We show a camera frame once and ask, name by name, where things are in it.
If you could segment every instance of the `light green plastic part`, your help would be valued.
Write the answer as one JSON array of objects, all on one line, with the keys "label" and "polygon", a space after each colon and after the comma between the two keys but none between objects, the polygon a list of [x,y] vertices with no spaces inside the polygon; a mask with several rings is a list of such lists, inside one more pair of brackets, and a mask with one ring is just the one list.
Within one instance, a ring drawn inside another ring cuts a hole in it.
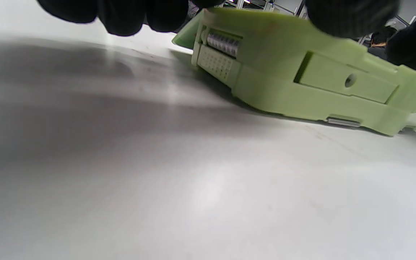
[{"label": "light green plastic part", "polygon": [[[404,127],[416,128],[414,120],[408,122],[416,114],[412,69],[394,66],[352,40],[326,35],[292,16],[212,8],[197,19],[192,64],[256,109],[351,122],[391,136]],[[195,22],[187,26],[192,29]],[[238,40],[235,55],[212,44],[212,37],[209,45],[213,34]]]},{"label": "light green plastic part", "polygon": [[195,38],[198,32],[198,25],[200,25],[202,15],[199,13],[192,20],[190,20],[176,36],[172,43],[187,49],[193,49]]}]

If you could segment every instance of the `finger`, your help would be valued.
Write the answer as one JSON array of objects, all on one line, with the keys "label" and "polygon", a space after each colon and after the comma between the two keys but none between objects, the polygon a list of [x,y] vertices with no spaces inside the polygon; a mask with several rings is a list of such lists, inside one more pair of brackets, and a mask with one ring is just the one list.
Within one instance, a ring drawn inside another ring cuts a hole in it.
[{"label": "finger", "polygon": [[311,22],[324,33],[358,38],[373,33],[394,18],[400,0],[307,0]]},{"label": "finger", "polygon": [[224,0],[192,0],[192,2],[199,8],[208,8],[221,5]]},{"label": "finger", "polygon": [[145,0],[97,0],[99,19],[110,34],[131,36],[142,28]]},{"label": "finger", "polygon": [[416,69],[416,38],[409,37],[406,30],[399,31],[386,46],[388,61],[394,65],[405,65]]},{"label": "finger", "polygon": [[154,31],[175,31],[185,21],[187,0],[146,0],[147,22]]},{"label": "finger", "polygon": [[97,16],[97,0],[37,0],[51,15],[72,23],[91,23]]}]

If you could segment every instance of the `green plastic enclosure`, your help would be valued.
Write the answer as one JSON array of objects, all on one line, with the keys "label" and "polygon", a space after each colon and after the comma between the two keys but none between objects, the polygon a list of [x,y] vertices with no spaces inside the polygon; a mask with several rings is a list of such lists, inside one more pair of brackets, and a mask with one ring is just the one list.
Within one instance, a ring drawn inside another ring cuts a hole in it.
[{"label": "green plastic enclosure", "polygon": [[405,127],[416,130],[416,71],[322,33],[307,20],[211,8],[173,42],[193,49],[193,65],[256,109],[390,136]]}]

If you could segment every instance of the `small hole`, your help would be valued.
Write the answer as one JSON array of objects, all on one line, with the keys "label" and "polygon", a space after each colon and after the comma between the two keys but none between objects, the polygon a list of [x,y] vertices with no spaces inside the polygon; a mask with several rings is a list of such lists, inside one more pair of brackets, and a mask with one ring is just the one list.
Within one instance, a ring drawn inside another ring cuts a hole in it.
[{"label": "small hole", "polygon": [[355,75],[351,74],[346,79],[346,82],[344,83],[345,87],[352,87],[355,83]]}]

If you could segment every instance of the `gray tabletop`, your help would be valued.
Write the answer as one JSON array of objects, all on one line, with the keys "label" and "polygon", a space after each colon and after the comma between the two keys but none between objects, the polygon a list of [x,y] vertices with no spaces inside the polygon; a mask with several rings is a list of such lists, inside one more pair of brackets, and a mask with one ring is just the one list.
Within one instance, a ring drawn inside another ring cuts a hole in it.
[{"label": "gray tabletop", "polygon": [[416,259],[416,133],[266,116],[172,35],[1,1],[0,260]]}]

